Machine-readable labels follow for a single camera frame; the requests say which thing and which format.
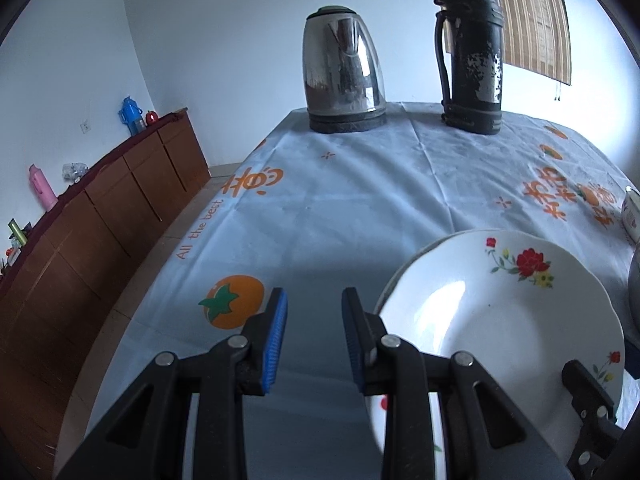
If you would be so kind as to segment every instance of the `pink thermos flask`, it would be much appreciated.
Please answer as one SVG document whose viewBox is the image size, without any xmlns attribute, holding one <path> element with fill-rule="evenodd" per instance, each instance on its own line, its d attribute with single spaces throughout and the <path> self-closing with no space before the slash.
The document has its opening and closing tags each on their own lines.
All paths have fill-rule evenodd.
<svg viewBox="0 0 640 480">
<path fill-rule="evenodd" d="M 40 203 L 43 208 L 47 211 L 51 211 L 53 206 L 58 202 L 58 197 L 53 193 L 53 190 L 47 182 L 44 173 L 42 173 L 42 170 L 40 168 L 36 168 L 34 164 L 31 164 L 29 167 L 29 181 L 31 182 L 33 189 L 36 190 L 38 199 L 40 199 Z"/>
</svg>

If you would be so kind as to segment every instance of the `white plate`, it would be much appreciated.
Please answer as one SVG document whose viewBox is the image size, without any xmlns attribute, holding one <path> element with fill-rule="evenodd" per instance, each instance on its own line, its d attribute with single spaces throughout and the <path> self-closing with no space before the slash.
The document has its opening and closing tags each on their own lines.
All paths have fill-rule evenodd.
<svg viewBox="0 0 640 480">
<path fill-rule="evenodd" d="M 521 232 L 460 233 L 419 254 L 390 282 L 380 310 L 387 331 L 422 352 L 470 351 L 566 462 L 580 418 L 562 386 L 564 364 L 580 360 L 616 405 L 622 390 L 622 327 L 599 280 L 564 249 Z M 380 449 L 382 403 L 369 399 Z M 431 407 L 442 448 L 436 403 Z M 444 471 L 436 452 L 436 477 Z"/>
<path fill-rule="evenodd" d="M 499 231 L 499 229 L 485 229 L 485 231 Z M 441 243 L 445 242 L 446 240 L 449 240 L 449 238 L 453 238 L 454 236 L 458 236 L 458 235 L 461 235 L 461 234 L 464 234 L 464 233 L 472 233 L 472 232 L 474 232 L 474 230 L 473 229 L 469 229 L 467 231 L 459 231 L 457 233 L 453 233 L 451 235 L 447 235 L 445 237 L 440 238 L 439 240 L 436 240 L 433 244 L 428 245 L 428 246 L 420 249 L 417 253 L 415 253 L 411 257 L 411 259 L 409 259 L 409 261 L 407 261 L 407 263 L 405 263 L 402 267 L 400 267 L 398 270 L 396 270 L 394 275 L 391 277 L 391 279 L 385 285 L 385 288 L 382 290 L 382 294 L 380 294 L 380 298 L 378 298 L 378 302 L 376 303 L 376 307 L 373 309 L 373 313 L 374 314 L 379 314 L 380 313 L 380 310 L 382 309 L 382 306 L 386 303 L 386 299 L 391 295 L 391 293 L 396 288 L 396 285 L 398 284 L 398 280 L 400 280 L 400 277 L 404 274 L 404 272 L 411 266 L 411 264 L 415 260 L 417 260 L 421 256 L 424 256 L 429 251 L 433 251 Z"/>
</svg>

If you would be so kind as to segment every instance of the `thermos handle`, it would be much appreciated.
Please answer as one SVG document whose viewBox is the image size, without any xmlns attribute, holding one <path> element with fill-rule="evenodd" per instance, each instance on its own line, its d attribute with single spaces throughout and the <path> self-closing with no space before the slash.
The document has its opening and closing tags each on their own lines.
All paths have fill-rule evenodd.
<svg viewBox="0 0 640 480">
<path fill-rule="evenodd" d="M 33 184 L 33 188 L 36 190 L 36 193 L 41 195 L 43 191 L 40 189 L 40 186 L 38 186 L 38 181 L 33 179 L 31 183 Z"/>
<path fill-rule="evenodd" d="M 444 52 L 442 51 L 442 32 L 444 30 L 445 12 L 441 10 L 436 13 L 436 60 L 438 61 L 438 71 L 440 72 L 440 85 L 442 86 L 442 105 L 446 108 L 451 101 L 451 92 L 449 89 L 449 74 L 444 64 Z"/>
</svg>

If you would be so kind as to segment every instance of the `wooden cabinet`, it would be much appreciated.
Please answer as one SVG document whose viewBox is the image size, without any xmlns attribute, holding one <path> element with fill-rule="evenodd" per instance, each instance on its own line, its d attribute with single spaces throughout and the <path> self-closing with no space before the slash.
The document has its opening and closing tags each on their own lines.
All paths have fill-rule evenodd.
<svg viewBox="0 0 640 480">
<path fill-rule="evenodd" d="M 140 142 L 124 156 L 131 173 L 167 229 L 189 202 L 158 134 Z"/>
<path fill-rule="evenodd" d="M 168 124 L 158 131 L 175 172 L 189 198 L 193 198 L 210 179 L 207 161 L 202 154 L 189 118 Z"/>
<path fill-rule="evenodd" d="M 140 263 L 158 241 L 163 224 L 124 158 L 105 167 L 86 187 L 86 193 L 125 252 Z"/>
<path fill-rule="evenodd" d="M 0 427 L 52 475 L 66 405 L 136 267 L 209 179 L 185 110 L 108 153 L 33 227 L 0 281 Z"/>
</svg>

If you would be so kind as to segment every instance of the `electric kettle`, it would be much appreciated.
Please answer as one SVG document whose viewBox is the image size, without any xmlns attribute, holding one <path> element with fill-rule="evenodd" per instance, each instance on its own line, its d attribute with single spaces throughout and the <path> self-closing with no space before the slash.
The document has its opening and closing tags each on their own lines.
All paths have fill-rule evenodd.
<svg viewBox="0 0 640 480">
<path fill-rule="evenodd" d="M 323 134 L 364 132 L 385 123 L 378 54 L 356 12 L 329 6 L 310 15 L 302 61 L 312 130 Z"/>
</svg>

